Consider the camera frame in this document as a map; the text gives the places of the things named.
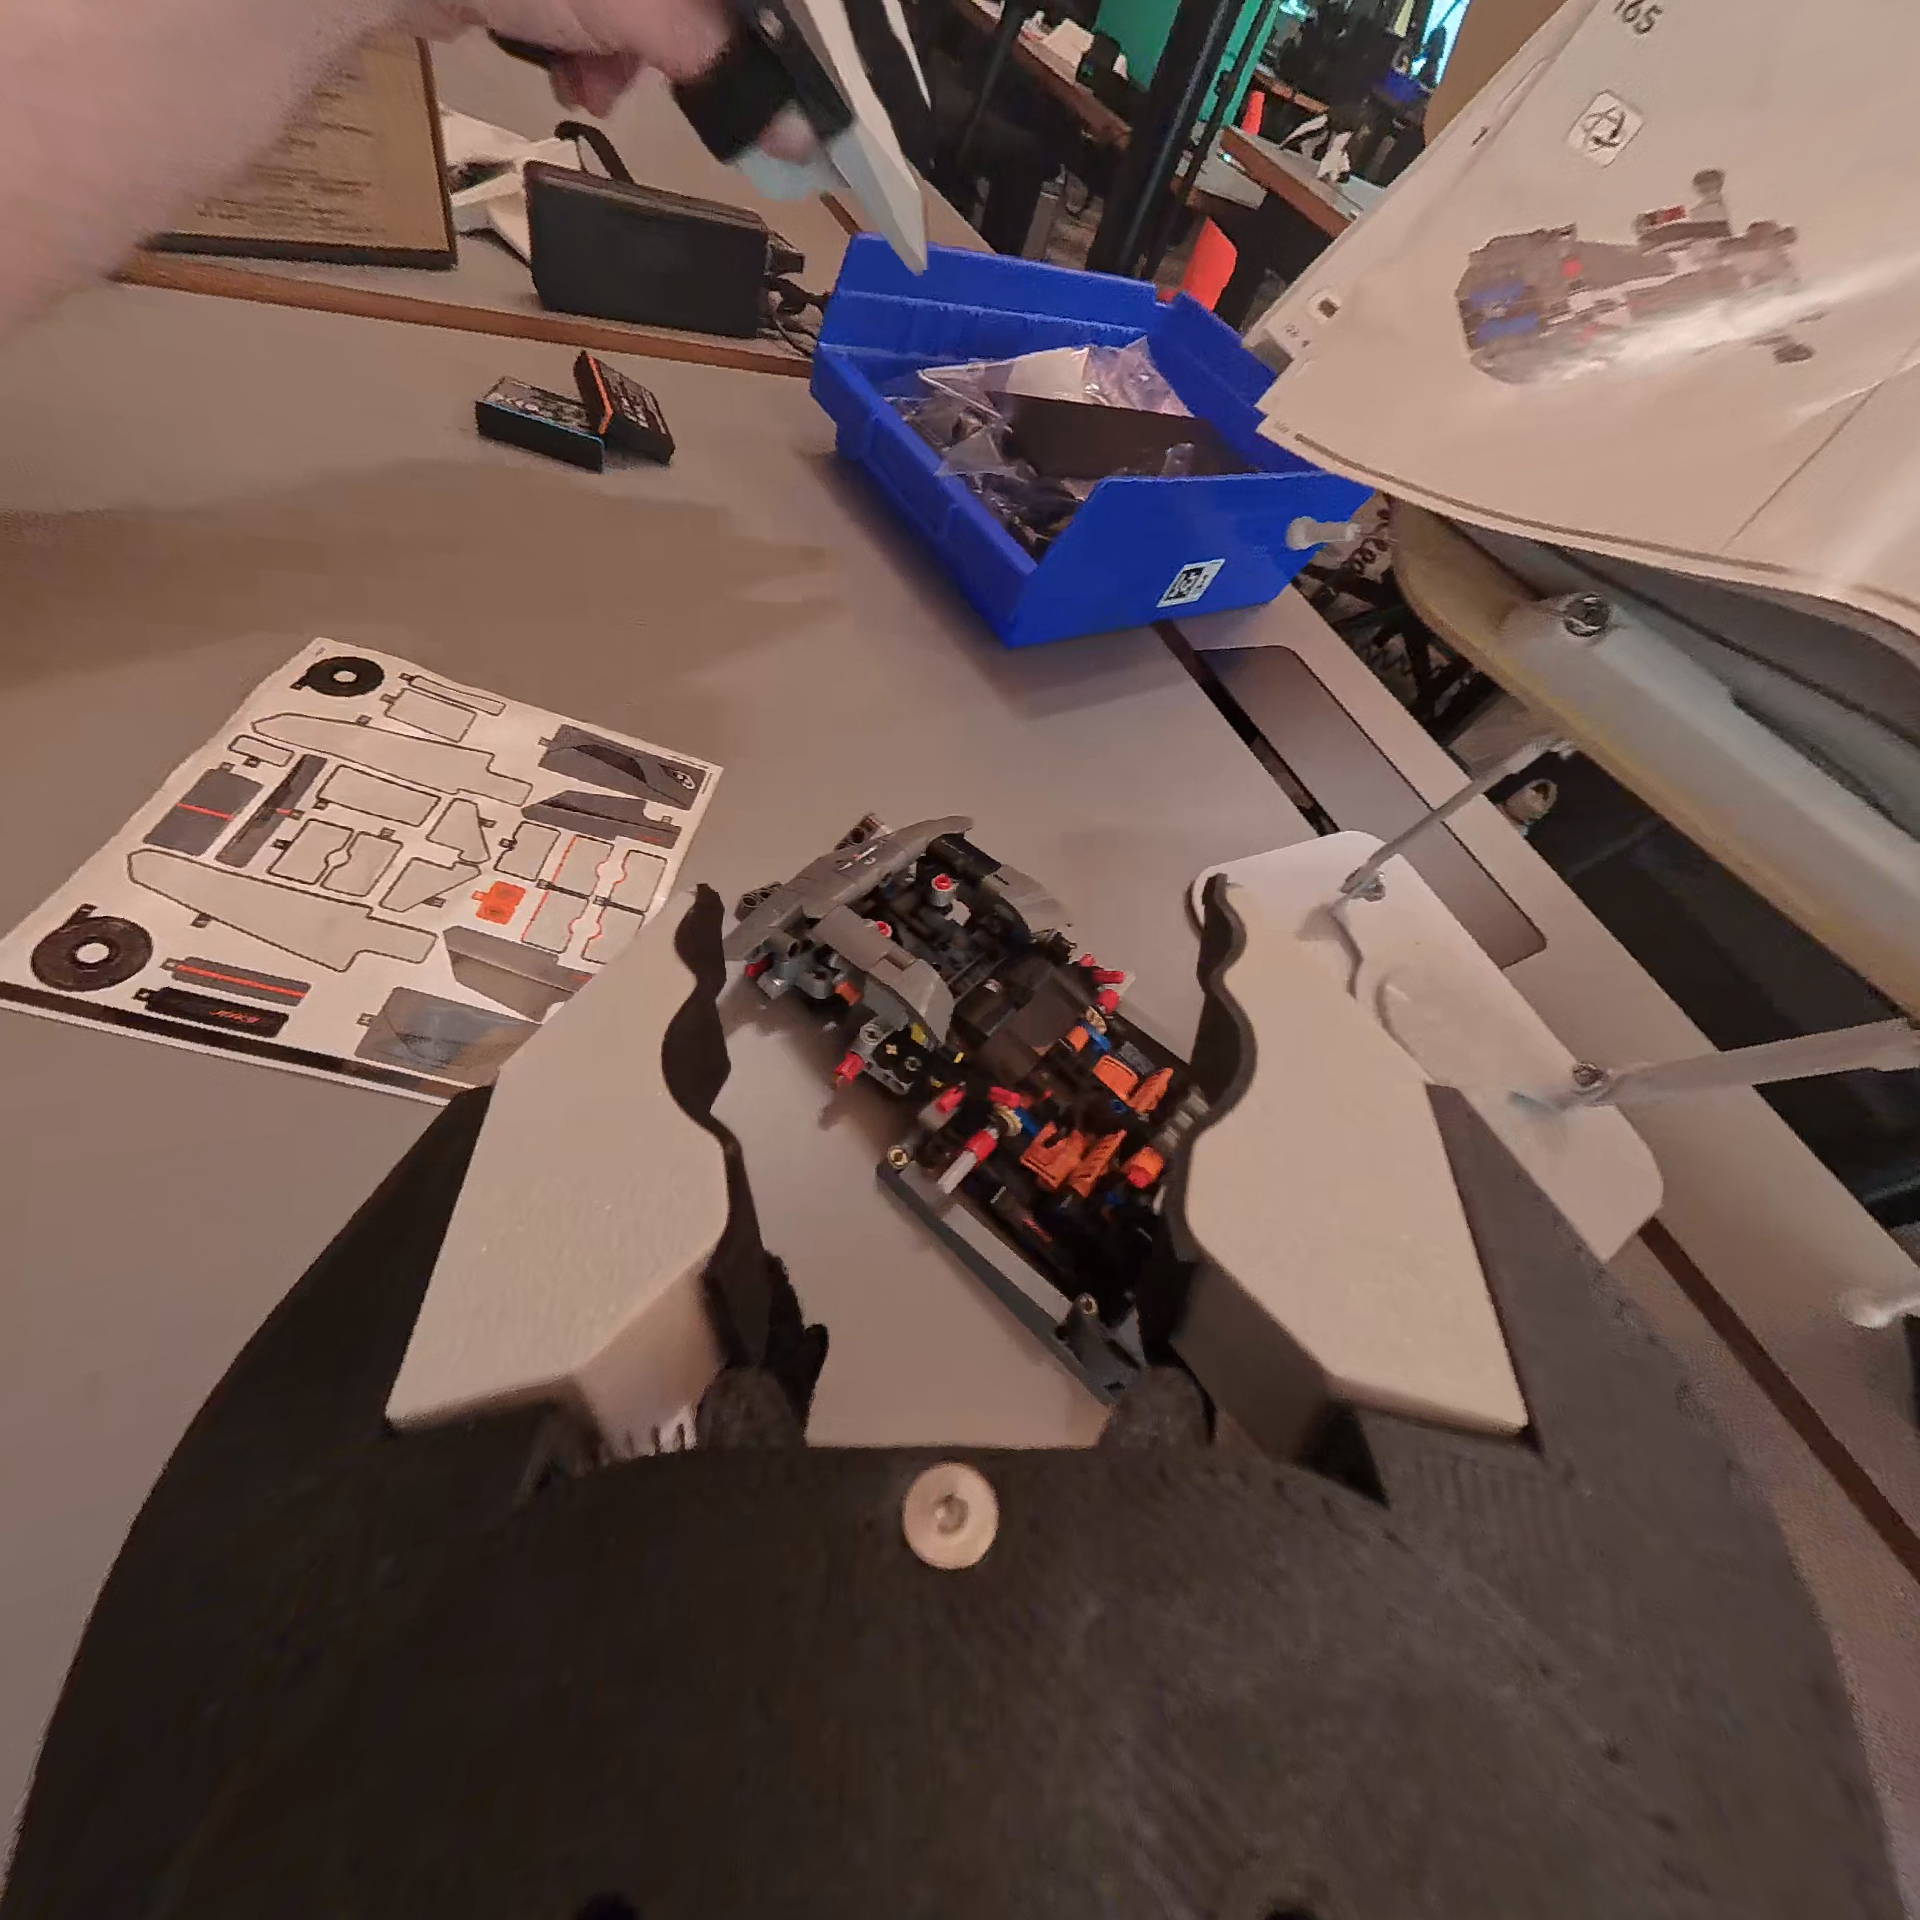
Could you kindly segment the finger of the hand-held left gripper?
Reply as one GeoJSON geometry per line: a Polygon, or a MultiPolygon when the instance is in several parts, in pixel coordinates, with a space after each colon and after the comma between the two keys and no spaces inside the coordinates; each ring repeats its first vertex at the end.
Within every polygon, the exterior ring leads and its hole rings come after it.
{"type": "Polygon", "coordinates": [[[823,132],[831,170],[903,265],[923,275],[931,104],[903,6],[798,3],[796,22],[845,108],[849,121],[823,132]]]}

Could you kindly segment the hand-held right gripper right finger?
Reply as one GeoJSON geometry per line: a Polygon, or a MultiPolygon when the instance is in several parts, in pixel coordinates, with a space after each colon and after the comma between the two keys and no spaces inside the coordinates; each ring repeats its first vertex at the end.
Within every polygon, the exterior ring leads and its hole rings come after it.
{"type": "Polygon", "coordinates": [[[1205,1111],[1162,1203],[1173,1355],[1270,1457],[1306,1457],[1349,1410],[1525,1433],[1425,1073],[1222,873],[1197,979],[1205,1111]]]}

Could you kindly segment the clear plastic bag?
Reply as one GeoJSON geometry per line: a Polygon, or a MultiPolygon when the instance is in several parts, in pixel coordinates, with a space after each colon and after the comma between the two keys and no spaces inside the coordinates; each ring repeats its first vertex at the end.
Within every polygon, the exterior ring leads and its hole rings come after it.
{"type": "Polygon", "coordinates": [[[934,450],[939,468],[973,492],[1003,498],[1034,495],[1083,498],[1093,484],[1051,484],[1013,467],[1003,447],[1003,423],[993,404],[993,393],[1011,374],[1055,368],[1081,360],[1087,360],[1094,368],[1087,383],[1100,383],[1103,391],[1117,393],[1121,387],[1129,391],[1139,390],[1140,396],[1132,399],[1129,404],[1142,409],[1151,404],[1167,415],[1194,415],[1166,383],[1146,339],[1117,346],[1047,348],[1003,360],[913,368],[885,377],[879,393],[922,441],[934,450]]]}

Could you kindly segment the partly built lego car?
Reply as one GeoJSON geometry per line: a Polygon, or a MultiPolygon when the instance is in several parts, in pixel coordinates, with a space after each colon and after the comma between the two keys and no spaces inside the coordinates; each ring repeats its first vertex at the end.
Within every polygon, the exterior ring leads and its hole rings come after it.
{"type": "Polygon", "coordinates": [[[1210,1103],[1129,1016],[1133,975],[1093,959],[1060,900],[971,828],[866,817],[742,895],[724,952],[831,1034],[835,1088],[898,1104],[879,1186],[1110,1406],[1146,1367],[1137,1294],[1210,1103]]]}

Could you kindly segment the blue plastic parts bin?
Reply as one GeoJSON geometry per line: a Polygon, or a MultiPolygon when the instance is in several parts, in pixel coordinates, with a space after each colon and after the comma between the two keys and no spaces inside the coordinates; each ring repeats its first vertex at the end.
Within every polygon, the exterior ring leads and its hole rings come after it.
{"type": "Polygon", "coordinates": [[[913,272],[876,234],[849,241],[812,360],[835,452],[1013,649],[1270,604],[1307,564],[1299,522],[1347,523],[1371,487],[1259,435],[1266,368],[1187,295],[1140,280],[933,247],[913,272]],[[1034,556],[901,419],[925,368],[1142,344],[1156,371],[1241,460],[1219,475],[1109,475],[1034,556]]]}

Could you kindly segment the person's left forearm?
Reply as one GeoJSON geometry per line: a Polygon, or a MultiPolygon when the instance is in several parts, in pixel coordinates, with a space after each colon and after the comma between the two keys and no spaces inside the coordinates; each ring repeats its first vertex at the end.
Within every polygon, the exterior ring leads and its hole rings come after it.
{"type": "Polygon", "coordinates": [[[476,6],[4,3],[4,337],[242,175],[363,41],[478,18],[476,6]]]}

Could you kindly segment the lego sticker sheet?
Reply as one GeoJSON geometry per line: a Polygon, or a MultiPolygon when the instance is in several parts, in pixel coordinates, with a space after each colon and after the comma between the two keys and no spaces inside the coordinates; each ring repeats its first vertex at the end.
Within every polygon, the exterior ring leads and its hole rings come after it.
{"type": "Polygon", "coordinates": [[[650,929],[723,776],[315,638],[4,929],[4,1011],[445,1103],[650,929]]]}

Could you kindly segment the lego instruction booklet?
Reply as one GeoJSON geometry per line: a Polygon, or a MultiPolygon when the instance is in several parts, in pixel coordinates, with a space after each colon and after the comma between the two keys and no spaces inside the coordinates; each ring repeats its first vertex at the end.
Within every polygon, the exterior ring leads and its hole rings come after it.
{"type": "Polygon", "coordinates": [[[1561,6],[1245,329],[1407,506],[1916,633],[1917,6],[1561,6]]]}

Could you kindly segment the person's left hand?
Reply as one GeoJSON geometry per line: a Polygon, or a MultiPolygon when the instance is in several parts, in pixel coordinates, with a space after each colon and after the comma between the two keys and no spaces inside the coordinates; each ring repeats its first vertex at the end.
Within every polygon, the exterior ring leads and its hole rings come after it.
{"type": "Polygon", "coordinates": [[[411,6],[422,36],[489,32],[556,58],[563,106],[606,115],[642,74],[700,80],[729,49],[735,23],[717,3],[431,3],[411,6]]]}

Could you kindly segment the black power adapter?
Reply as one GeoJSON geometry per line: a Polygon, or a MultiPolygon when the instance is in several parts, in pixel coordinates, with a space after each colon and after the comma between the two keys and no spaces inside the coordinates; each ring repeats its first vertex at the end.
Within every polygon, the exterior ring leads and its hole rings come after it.
{"type": "Polygon", "coordinates": [[[529,161],[521,170],[545,308],[750,342],[762,334],[772,234],[762,216],[529,161]]]}

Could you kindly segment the wooden-edged background table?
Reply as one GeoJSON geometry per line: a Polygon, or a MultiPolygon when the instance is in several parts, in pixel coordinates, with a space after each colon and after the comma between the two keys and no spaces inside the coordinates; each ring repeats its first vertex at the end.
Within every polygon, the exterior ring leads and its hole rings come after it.
{"type": "MultiPolygon", "coordinates": [[[[955,3],[948,9],[973,36],[995,41],[1001,26],[999,6],[955,3]]],[[[1059,108],[1065,108],[1100,150],[1113,154],[1126,150],[1132,138],[1126,118],[1106,106],[1091,88],[1081,84],[1071,76],[1065,58],[1050,49],[1043,34],[1020,28],[1011,62],[1059,108]]]]}

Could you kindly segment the small black battery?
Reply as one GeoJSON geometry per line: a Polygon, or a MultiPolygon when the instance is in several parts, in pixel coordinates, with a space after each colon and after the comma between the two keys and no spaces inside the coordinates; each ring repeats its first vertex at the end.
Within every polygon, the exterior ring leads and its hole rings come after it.
{"type": "Polygon", "coordinates": [[[572,375],[588,425],[598,441],[644,464],[675,462],[677,441],[652,391],[589,350],[575,354],[572,375]]]}
{"type": "Polygon", "coordinates": [[[515,377],[501,377],[473,402],[473,423],[485,441],[572,468],[601,473],[609,462],[606,439],[575,399],[515,377]]]}

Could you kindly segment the clear bag with black panel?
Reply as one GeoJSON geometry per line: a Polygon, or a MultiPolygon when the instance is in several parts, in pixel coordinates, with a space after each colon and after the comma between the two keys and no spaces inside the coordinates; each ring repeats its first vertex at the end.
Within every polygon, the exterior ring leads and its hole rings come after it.
{"type": "Polygon", "coordinates": [[[1139,390],[1109,393],[1093,364],[1011,374],[993,393],[1015,468],[1063,487],[1106,479],[1212,479],[1254,473],[1212,420],[1129,404],[1139,390]]]}

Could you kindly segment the wooden framed sign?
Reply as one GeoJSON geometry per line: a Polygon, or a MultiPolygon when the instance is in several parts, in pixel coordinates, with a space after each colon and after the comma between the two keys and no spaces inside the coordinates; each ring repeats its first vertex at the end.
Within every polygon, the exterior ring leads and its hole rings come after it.
{"type": "Polygon", "coordinates": [[[141,247],[300,265],[454,271],[460,241],[425,41],[371,39],[247,175],[141,247]]]}

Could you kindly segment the black metal post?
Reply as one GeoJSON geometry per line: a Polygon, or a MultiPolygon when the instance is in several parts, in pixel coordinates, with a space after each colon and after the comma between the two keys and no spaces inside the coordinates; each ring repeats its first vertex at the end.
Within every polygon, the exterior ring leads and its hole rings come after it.
{"type": "Polygon", "coordinates": [[[1162,196],[1210,91],[1233,6],[1181,3],[1106,199],[1087,265],[1137,280],[1162,196]]]}

